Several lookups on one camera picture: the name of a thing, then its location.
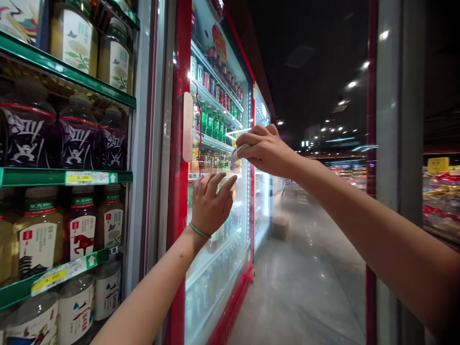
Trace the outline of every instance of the red refrigerator frame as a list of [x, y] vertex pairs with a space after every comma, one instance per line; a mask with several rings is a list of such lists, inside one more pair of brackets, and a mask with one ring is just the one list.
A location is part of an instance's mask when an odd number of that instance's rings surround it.
[[[237, 35], [233, 21], [224, 10], [233, 40], [237, 43], [240, 54], [247, 70], [252, 78], [254, 91], [255, 78], [249, 65], [249, 60], [243, 50], [241, 41]], [[190, 92], [190, 80], [187, 77], [190, 71], [190, 56], [192, 39], [191, 31], [192, 0], [183, 0], [176, 8], [176, 32], [175, 32], [175, 68], [173, 73], [173, 97], [172, 97], [172, 129], [171, 129], [171, 160], [170, 160], [170, 185], [169, 185], [169, 210], [168, 210], [168, 233], [167, 248], [177, 240], [186, 227], [187, 222], [187, 187], [188, 187], [188, 163], [182, 159], [183, 119], [180, 114], [180, 96]], [[250, 100], [252, 102], [252, 119], [254, 119], [254, 92]], [[250, 232], [251, 258], [244, 268], [240, 280], [236, 283], [224, 312], [222, 313], [207, 344], [225, 344], [235, 324], [241, 305], [249, 284], [253, 280], [253, 255], [254, 255], [254, 167], [251, 168], [251, 213]], [[183, 345], [185, 335], [185, 279], [182, 281], [176, 296], [172, 302], [169, 318], [166, 322], [165, 344]]]

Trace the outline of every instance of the refrigerator door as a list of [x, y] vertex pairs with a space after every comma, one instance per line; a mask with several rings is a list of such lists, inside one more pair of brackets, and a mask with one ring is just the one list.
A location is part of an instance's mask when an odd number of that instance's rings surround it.
[[[168, 247], [192, 219], [201, 174], [236, 174], [229, 218], [198, 253], [170, 310], [167, 344], [206, 344], [252, 264], [253, 168], [226, 156], [253, 125], [253, 75], [217, 1], [182, 1], [173, 52]], [[188, 103], [193, 109], [188, 113]]]
[[[264, 127], [270, 124], [270, 113], [257, 84], [255, 85], [255, 124]], [[268, 232], [272, 214], [273, 177], [255, 168], [254, 189], [254, 253], [256, 253]]]

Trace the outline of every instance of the floor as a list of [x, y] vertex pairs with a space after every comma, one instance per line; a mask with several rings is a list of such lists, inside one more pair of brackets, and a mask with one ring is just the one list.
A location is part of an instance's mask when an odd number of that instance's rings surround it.
[[289, 218], [288, 238], [262, 244], [228, 345], [364, 344], [364, 261], [296, 185], [278, 209]]

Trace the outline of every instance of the hand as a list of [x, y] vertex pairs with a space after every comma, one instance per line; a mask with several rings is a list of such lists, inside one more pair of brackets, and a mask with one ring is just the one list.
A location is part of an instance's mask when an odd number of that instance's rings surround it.
[[225, 175], [224, 172], [201, 175], [193, 185], [192, 224], [209, 236], [229, 217], [233, 205], [230, 189], [235, 184], [236, 175], [229, 178], [216, 194], [217, 186]]
[[236, 140], [236, 146], [250, 145], [238, 152], [257, 169], [271, 175], [296, 179], [298, 162], [302, 159], [280, 138], [275, 125], [257, 125]]

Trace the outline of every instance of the green shelf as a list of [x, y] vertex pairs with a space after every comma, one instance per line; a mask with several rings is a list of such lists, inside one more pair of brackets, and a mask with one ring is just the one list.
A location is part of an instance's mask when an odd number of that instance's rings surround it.
[[83, 73], [58, 58], [5, 32], [0, 32], [0, 53], [12, 60], [31, 65], [45, 73], [49, 73], [58, 79], [72, 82], [118, 104], [136, 108], [136, 99], [133, 96], [117, 90], [109, 84]]
[[94, 182], [86, 183], [87, 185], [110, 184], [109, 180], [112, 175], [116, 176], [112, 183], [129, 183], [133, 182], [133, 172], [129, 171], [88, 171], [88, 170], [66, 170], [66, 169], [34, 169], [34, 168], [0, 168], [0, 186], [1, 187], [20, 187], [20, 186], [37, 186], [37, 185], [77, 185], [66, 183], [67, 172], [86, 172], [102, 175], [106, 177], [107, 182], [101, 182], [99, 179]]
[[[31, 297], [32, 287], [35, 283], [41, 286], [39, 290], [35, 290], [34, 292], [34, 294], [37, 295], [53, 288], [58, 284], [64, 283], [65, 281], [81, 274], [82, 272], [86, 272], [107, 262], [109, 257], [111, 255], [115, 255], [117, 252], [118, 247], [104, 248], [60, 266], [53, 267], [46, 272], [39, 273], [30, 278], [26, 278], [16, 283], [2, 287], [0, 288], [0, 310]], [[43, 282], [43, 280], [40, 279], [42, 276], [54, 277], [59, 274], [59, 272], [63, 271], [66, 273], [61, 275], [59, 280], [55, 279], [53, 281], [53, 278], [50, 278], [46, 284], [40, 283]]]

